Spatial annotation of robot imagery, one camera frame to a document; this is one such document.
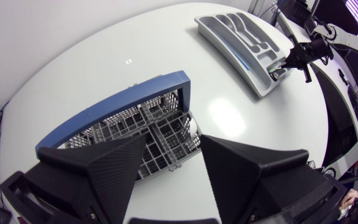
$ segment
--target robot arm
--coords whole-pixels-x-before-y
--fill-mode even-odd
[[[311,82],[307,65],[319,59],[325,65],[328,64],[328,59],[333,59],[331,47],[335,48],[335,45],[343,45],[358,52],[358,36],[349,34],[334,24],[325,24],[311,18],[305,23],[305,28],[311,37],[311,42],[298,43],[293,36],[292,41],[295,46],[289,56],[276,70],[270,72],[273,80],[278,80],[283,74],[283,69],[297,68],[304,71],[306,82]]]
[[[306,82],[310,82],[309,71],[306,65],[318,59],[327,64],[328,58],[333,58],[331,47],[336,48],[338,45],[343,45],[348,49],[358,52],[358,36],[349,34],[334,24],[324,24],[315,21],[315,19],[310,19],[306,22],[305,29],[312,41],[298,43],[295,38],[292,38],[295,46],[291,49],[289,56],[281,64],[281,67],[270,74],[272,78],[282,69],[297,68],[305,72]],[[332,173],[336,179],[339,179],[357,160],[358,142],[345,156],[325,167],[324,173]]]

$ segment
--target wire grid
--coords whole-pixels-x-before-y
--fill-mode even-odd
[[[127,136],[146,125],[145,116],[139,107],[133,106],[74,135],[65,145],[66,148],[76,148],[112,141]]]
[[[200,133],[190,136],[191,115],[178,107],[175,92],[108,117],[68,140],[66,148],[76,148],[144,134],[146,147],[136,183],[169,169],[200,150]]]
[[[177,94],[173,91],[158,96],[145,102],[147,111],[151,114],[151,120],[157,120],[166,114],[178,110],[179,100]]]
[[[163,143],[172,152],[176,161],[187,158],[200,150],[200,133],[190,134],[191,116],[189,113],[177,111],[157,122],[158,132],[163,136]]]

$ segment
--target plastic tray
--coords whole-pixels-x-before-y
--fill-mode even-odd
[[[196,17],[198,32],[207,38],[236,68],[256,94],[262,98],[290,72],[274,81],[269,70],[286,59],[258,25],[241,12]]]

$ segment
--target wall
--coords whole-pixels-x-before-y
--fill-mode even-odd
[[[244,11],[250,4],[201,1]],[[41,68],[88,36],[143,12],[184,2],[200,0],[0,1],[0,109]]]

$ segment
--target white table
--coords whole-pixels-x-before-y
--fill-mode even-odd
[[[6,107],[1,181],[36,165],[35,145],[59,124],[134,83],[178,70],[191,80],[190,111],[204,134],[269,149],[307,149],[320,166],[328,119],[318,82],[306,84],[295,70],[259,99],[197,31],[194,17],[231,11],[238,9],[205,3],[158,9],[102,30],[50,62]],[[249,16],[289,54],[292,44],[283,34]],[[202,100],[205,94],[209,98]],[[125,222],[130,217],[219,219],[202,153],[136,186]]]
[[[304,30],[304,28],[289,20],[287,17],[284,16],[283,13],[278,14],[277,22],[279,23],[286,36],[293,34],[298,40],[298,42],[310,42],[309,35]],[[322,72],[322,74],[324,74],[328,78],[328,80],[333,84],[335,89],[339,92],[340,96],[342,97],[347,106],[347,110],[351,115],[358,139],[358,120],[353,110],[349,95],[347,94],[347,86],[345,86],[341,77],[339,76],[338,69],[342,70],[346,80],[348,80],[352,86],[356,84],[356,81],[354,80],[352,72],[350,71],[349,67],[346,65],[342,57],[336,52],[335,49],[332,50],[334,53],[334,58],[330,60],[327,65],[324,65],[320,60],[314,61],[311,64],[314,65],[318,70],[320,70],[320,72]]]

